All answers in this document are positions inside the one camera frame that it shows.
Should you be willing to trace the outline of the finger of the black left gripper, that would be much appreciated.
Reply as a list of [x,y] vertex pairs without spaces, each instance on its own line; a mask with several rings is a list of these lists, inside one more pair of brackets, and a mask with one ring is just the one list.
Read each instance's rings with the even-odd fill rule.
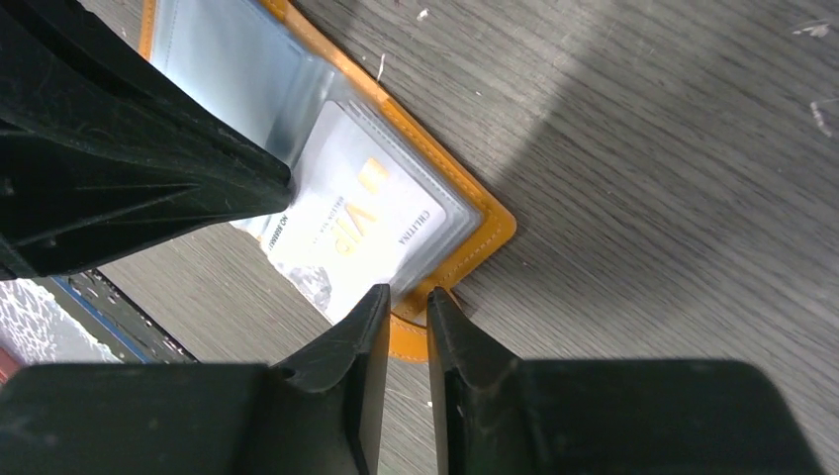
[[285,163],[80,3],[2,3],[3,279],[82,272],[292,197]]

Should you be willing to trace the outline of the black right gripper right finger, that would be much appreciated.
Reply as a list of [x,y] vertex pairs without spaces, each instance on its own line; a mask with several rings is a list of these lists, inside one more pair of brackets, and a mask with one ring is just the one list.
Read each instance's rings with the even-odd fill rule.
[[515,407],[521,359],[441,287],[428,294],[426,322],[438,472],[513,474],[523,454]]

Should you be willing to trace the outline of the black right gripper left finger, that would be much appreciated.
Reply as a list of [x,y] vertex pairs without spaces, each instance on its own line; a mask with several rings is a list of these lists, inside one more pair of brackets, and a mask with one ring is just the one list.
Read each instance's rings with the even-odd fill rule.
[[390,288],[375,284],[334,327],[271,367],[268,474],[374,474],[388,365]]

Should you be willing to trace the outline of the orange leather card holder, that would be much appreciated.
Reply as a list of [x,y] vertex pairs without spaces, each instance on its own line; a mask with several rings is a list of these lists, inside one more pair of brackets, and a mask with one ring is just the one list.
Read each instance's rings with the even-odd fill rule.
[[[444,224],[423,239],[393,282],[382,283],[392,295],[390,354],[426,362],[428,293],[453,287],[505,244],[515,232],[513,215],[377,78],[287,1],[147,1],[140,54],[212,115],[284,161],[296,188],[292,203],[294,170],[328,101],[431,194],[446,213]],[[285,211],[234,226],[269,261],[260,239],[270,219]]]

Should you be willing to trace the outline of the silver VIP credit card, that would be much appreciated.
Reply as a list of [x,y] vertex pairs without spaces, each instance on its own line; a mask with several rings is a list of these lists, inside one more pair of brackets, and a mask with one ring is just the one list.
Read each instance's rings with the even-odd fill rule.
[[331,323],[406,269],[442,206],[336,102],[294,170],[297,195],[260,239],[269,261]]

